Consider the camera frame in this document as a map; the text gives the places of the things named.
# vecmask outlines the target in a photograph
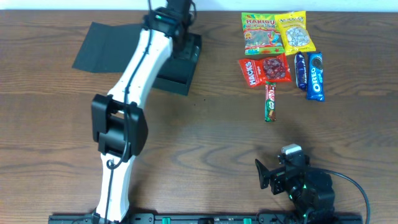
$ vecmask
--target green clip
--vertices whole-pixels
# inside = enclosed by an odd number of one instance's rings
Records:
[[[162,224],[170,224],[172,221],[171,218],[162,218]]]
[[[244,218],[243,224],[251,224],[251,218]]]

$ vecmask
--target snack package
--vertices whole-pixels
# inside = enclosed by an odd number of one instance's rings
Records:
[[[275,87],[276,83],[267,82],[266,84],[266,122],[276,121]]]
[[[307,100],[324,101],[322,53],[307,53],[310,73],[308,74]]]
[[[296,71],[296,85],[299,89],[305,91],[307,88],[307,68],[305,67],[303,53],[299,52],[294,57],[294,67]]]
[[[250,87],[269,82],[291,82],[289,64],[286,55],[264,58],[261,60],[241,59],[239,65]]]
[[[275,14],[242,12],[246,55],[285,52],[274,16]]]
[[[275,15],[275,21],[282,36],[286,55],[316,50],[305,28],[305,11]]]

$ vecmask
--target oreo package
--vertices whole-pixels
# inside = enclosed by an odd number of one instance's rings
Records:
[[[324,101],[322,53],[307,53],[308,55],[308,88],[307,100]]]
[[[303,53],[299,52],[294,57],[294,67],[296,69],[296,85],[305,91],[307,88],[307,68]]]

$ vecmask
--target wooden table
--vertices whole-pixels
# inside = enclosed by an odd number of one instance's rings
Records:
[[[92,21],[141,22],[146,12],[0,12],[0,223],[46,223],[87,213],[100,199],[102,166],[90,102],[120,74],[71,68]],[[238,12],[199,12],[203,50],[188,96],[152,90],[149,137],[133,168],[134,208],[159,213],[293,209],[261,190],[254,165],[274,169],[297,143],[314,166],[343,172],[368,193],[372,223],[398,222],[398,14],[309,12],[323,52],[326,102],[295,83],[276,89],[277,119],[264,122],[264,87],[246,85]],[[289,57],[293,68],[293,57]],[[333,177],[335,206],[365,215],[360,192]]]

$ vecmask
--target white plastic part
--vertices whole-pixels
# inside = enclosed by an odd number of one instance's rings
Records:
[[[128,162],[122,162],[118,168],[113,170],[113,178],[111,185],[111,194],[109,196],[108,217],[106,219],[111,221],[121,221],[129,210],[129,184],[132,163],[136,157],[132,156]],[[106,167],[106,161],[112,160],[113,164],[117,164],[119,157],[107,153],[105,156],[101,154],[103,176],[101,199],[97,206],[96,212],[105,218],[106,201],[108,199],[109,178],[111,177],[111,170]]]
[[[301,151],[301,146],[297,144],[290,144],[288,146],[284,146],[281,149],[282,153],[289,155],[290,153]]]
[[[108,92],[113,95],[112,99],[124,102],[124,89],[134,71],[145,48],[148,44],[149,30],[141,30],[139,42],[129,65],[124,71],[122,77],[117,84]],[[164,62],[171,56],[173,51],[173,40],[166,37],[163,32],[152,30],[152,44],[149,47],[149,54],[142,61],[137,73],[132,78],[131,86],[128,94],[127,103],[136,102],[139,108],[144,109],[149,91],[154,84],[155,78],[162,68]]]

